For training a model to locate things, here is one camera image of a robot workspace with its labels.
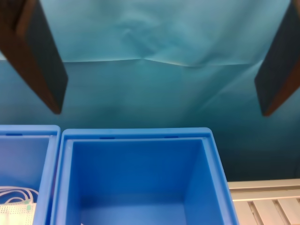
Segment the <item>blue plastic bin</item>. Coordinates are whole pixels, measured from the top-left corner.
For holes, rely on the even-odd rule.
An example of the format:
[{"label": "blue plastic bin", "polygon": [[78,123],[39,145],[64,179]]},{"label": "blue plastic bin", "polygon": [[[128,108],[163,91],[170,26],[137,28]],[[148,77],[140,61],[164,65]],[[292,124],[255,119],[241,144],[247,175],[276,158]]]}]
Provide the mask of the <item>blue plastic bin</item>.
[{"label": "blue plastic bin", "polygon": [[0,125],[0,186],[39,192],[34,225],[50,223],[59,144],[58,126]]},{"label": "blue plastic bin", "polygon": [[69,129],[52,225],[236,225],[208,128]]}]

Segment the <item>plastic storage box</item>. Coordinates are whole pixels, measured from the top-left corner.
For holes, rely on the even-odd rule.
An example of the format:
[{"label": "plastic storage box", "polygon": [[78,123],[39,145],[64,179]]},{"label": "plastic storage box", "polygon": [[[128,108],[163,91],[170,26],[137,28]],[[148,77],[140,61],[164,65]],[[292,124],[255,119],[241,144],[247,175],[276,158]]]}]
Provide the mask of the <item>plastic storage box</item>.
[{"label": "plastic storage box", "polygon": [[238,224],[211,130],[69,129],[52,225]]},{"label": "plastic storage box", "polygon": [[0,125],[0,186],[39,192],[34,225],[50,223],[59,143],[58,126]]}]

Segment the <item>slatted surface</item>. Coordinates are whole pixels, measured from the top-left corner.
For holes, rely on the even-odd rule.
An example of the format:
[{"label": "slatted surface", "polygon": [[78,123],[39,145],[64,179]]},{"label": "slatted surface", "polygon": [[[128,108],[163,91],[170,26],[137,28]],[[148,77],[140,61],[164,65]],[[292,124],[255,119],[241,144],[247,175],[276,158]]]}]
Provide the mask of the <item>slatted surface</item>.
[{"label": "slatted surface", "polygon": [[240,225],[300,225],[300,179],[228,185]]}]

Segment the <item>teal backdrop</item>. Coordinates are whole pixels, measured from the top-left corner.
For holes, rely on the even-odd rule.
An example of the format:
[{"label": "teal backdrop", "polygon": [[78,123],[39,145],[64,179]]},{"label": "teal backdrop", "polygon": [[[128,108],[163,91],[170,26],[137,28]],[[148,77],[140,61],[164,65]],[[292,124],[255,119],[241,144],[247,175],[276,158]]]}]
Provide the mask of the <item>teal backdrop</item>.
[{"label": "teal backdrop", "polygon": [[254,86],[288,4],[42,0],[69,76],[62,114],[0,56],[0,124],[208,127],[228,180],[300,177],[300,92],[265,118]]}]

